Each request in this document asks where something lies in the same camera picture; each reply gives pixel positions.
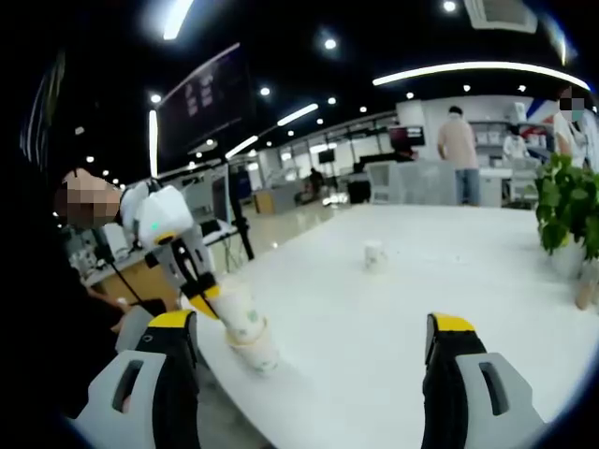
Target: jeans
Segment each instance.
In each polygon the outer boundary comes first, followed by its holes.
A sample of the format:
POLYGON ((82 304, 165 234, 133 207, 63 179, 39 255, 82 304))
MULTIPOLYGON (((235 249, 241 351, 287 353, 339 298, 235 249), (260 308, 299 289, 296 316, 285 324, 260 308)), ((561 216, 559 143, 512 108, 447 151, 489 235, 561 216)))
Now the jeans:
POLYGON ((480 179, 477 168, 456 170, 458 204, 480 204, 480 179))

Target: ceiling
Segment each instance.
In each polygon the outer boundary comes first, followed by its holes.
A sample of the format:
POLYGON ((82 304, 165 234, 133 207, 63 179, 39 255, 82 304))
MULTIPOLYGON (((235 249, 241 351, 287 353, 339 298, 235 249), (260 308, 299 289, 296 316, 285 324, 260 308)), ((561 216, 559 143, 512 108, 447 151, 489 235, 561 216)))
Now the ceiling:
POLYGON ((274 129, 263 141, 278 146, 313 133, 319 127, 317 117, 325 127, 356 119, 362 106, 367 115, 391 110, 407 92, 420 99, 464 95, 462 85, 470 84, 468 94, 519 94, 518 86, 525 84, 528 96, 556 98, 565 87, 549 77, 505 70, 372 84, 374 78, 426 65, 522 62, 571 73, 589 84, 599 81, 596 66, 585 59, 595 50, 586 38, 596 24, 591 14, 572 7, 577 0, 568 2, 568 8, 543 2, 577 49, 577 58, 566 67, 542 26, 534 35, 475 30, 461 0, 452 14, 443 10, 442 0, 195 0, 177 39, 164 41, 162 27, 172 1, 104 0, 75 11, 56 7, 43 11, 59 22, 68 18, 73 23, 43 38, 66 40, 67 54, 70 51, 82 61, 80 94, 73 100, 71 121, 73 129, 85 128, 80 151, 95 157, 90 168, 98 175, 107 169, 109 178, 116 176, 125 183, 149 176, 150 94, 166 94, 197 66, 236 42, 247 60, 255 114, 229 128, 226 136, 215 136, 229 146, 310 103, 317 103, 319 110, 274 129), (330 37, 338 44, 333 51, 323 46, 330 37), (262 86, 270 88, 269 96, 258 93, 262 86), (330 96, 336 97, 335 106, 327 104, 330 96), (288 129, 295 131, 294 137, 287 136, 288 129))

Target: paper cup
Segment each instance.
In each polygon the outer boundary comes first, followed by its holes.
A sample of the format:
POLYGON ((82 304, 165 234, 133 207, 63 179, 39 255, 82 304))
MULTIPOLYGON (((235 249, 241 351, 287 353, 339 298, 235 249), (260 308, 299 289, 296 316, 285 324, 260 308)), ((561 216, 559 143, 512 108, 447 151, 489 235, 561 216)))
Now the paper cup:
POLYGON ((249 286, 244 282, 225 282, 221 294, 208 300, 235 341, 255 341, 264 329, 264 318, 256 309, 249 286))
POLYGON ((270 336, 269 322, 265 318, 262 333, 251 343, 239 343, 227 332, 226 342, 245 362, 256 371, 265 374, 279 365, 279 351, 270 336))
POLYGON ((381 272, 387 266, 383 243, 377 240, 364 242, 364 267, 369 272, 381 272))

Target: potted plant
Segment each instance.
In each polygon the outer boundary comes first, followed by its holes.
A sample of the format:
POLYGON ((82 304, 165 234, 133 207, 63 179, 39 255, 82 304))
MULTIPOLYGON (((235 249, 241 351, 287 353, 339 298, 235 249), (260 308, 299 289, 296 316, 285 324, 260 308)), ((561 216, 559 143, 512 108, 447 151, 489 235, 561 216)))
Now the potted plant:
POLYGON ((534 183, 541 244, 558 272, 576 277, 584 259, 599 256, 599 175, 553 153, 534 183))

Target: beige shirt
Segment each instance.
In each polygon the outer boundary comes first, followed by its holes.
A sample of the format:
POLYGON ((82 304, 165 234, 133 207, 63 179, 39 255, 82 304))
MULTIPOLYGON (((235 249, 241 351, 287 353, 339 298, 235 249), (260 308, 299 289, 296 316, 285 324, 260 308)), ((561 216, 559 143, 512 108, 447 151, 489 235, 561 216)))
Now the beige shirt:
POLYGON ((439 145, 446 150, 446 159, 456 169, 478 168, 475 132, 458 114, 449 114, 449 120, 439 130, 439 145))

